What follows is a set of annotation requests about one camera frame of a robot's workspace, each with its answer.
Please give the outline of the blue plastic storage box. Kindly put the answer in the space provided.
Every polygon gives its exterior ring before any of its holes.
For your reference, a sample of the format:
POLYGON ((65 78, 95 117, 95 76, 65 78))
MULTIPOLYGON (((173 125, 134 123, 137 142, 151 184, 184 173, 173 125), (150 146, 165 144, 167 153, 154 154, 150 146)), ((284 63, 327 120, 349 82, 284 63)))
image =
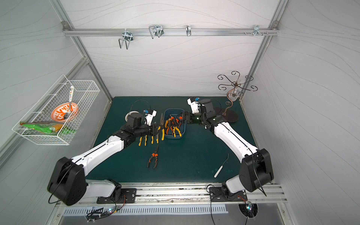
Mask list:
POLYGON ((181 139, 185 133, 185 111, 179 108, 165 110, 165 138, 181 139))

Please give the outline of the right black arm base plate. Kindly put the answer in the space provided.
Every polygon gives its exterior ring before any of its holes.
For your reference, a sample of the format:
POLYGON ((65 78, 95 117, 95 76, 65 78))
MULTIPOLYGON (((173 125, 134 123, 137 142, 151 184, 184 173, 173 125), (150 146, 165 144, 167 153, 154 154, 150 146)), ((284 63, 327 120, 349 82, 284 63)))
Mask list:
POLYGON ((215 203, 222 202, 247 202, 247 193, 245 190, 237 193, 231 193, 226 187, 208 187, 207 192, 210 195, 210 199, 215 203))

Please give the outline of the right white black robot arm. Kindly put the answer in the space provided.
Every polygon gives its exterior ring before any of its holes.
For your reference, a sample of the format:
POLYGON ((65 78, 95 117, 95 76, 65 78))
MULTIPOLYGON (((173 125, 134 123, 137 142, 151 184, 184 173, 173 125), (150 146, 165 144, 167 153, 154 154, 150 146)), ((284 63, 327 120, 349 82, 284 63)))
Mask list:
POLYGON ((269 152, 250 144, 225 118, 217 115, 211 99, 191 97, 187 104, 191 112, 184 113, 186 123, 203 125, 221 139, 241 163, 239 174, 223 183, 224 192, 233 195, 243 190, 254 192, 259 189, 266 194, 263 186, 274 179, 269 152))

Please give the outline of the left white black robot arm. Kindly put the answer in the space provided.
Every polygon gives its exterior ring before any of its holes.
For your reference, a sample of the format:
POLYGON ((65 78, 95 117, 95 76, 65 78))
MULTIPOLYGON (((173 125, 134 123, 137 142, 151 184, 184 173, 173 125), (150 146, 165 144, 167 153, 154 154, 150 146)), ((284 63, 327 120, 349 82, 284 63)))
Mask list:
POLYGON ((86 176, 103 161, 130 146, 137 137, 157 137, 164 128, 164 119, 159 124, 153 123, 151 116, 145 118, 144 124, 143 119, 142 114, 133 112, 128 115, 126 124, 101 144, 71 159, 59 159, 47 186, 48 192, 67 206, 92 197, 110 198, 114 202, 121 200, 120 183, 112 179, 87 180, 86 176))

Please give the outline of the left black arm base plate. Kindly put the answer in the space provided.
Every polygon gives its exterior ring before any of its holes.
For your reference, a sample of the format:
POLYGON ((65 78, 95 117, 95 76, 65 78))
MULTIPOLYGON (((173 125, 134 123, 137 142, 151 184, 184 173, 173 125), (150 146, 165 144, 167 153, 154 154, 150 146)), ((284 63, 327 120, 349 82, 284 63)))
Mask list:
POLYGON ((107 203, 135 203, 137 195, 136 188, 117 188, 109 197, 98 197, 97 204, 107 203))

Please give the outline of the yellow black pliers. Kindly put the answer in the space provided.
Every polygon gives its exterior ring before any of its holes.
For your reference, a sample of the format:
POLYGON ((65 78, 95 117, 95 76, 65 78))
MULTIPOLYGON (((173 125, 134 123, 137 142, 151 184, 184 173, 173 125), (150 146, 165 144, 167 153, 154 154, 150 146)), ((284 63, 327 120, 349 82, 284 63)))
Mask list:
POLYGON ((140 137, 138 146, 142 146, 142 145, 147 146, 147 140, 148 140, 148 136, 140 137))
POLYGON ((152 136, 151 137, 151 144, 155 144, 159 142, 159 136, 152 136))
POLYGON ((164 115, 161 114, 161 117, 160 117, 160 138, 162 141, 164 141, 164 138, 165 138, 165 119, 164 119, 164 115))

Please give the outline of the orange black long nose pliers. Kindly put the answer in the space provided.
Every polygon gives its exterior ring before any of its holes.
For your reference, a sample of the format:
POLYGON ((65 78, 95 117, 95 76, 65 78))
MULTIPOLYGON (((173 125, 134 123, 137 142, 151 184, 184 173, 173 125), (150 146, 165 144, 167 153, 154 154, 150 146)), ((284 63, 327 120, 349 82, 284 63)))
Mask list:
POLYGON ((147 168, 150 168, 150 165, 152 163, 152 160, 154 159, 155 162, 154 162, 154 167, 153 169, 156 169, 157 165, 158 165, 158 149, 159 149, 159 146, 156 147, 155 151, 152 153, 152 155, 150 156, 149 160, 148 160, 148 163, 147 163, 147 168))

